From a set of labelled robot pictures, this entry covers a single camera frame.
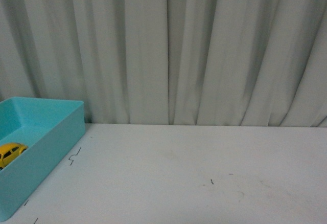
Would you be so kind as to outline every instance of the toy car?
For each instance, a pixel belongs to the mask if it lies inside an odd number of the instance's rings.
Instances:
[[[0,170],[21,155],[27,148],[28,146],[24,144],[14,142],[0,146]]]

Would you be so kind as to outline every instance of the white curtain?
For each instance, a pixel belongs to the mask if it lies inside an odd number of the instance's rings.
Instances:
[[[327,0],[0,0],[0,100],[87,122],[327,127]]]

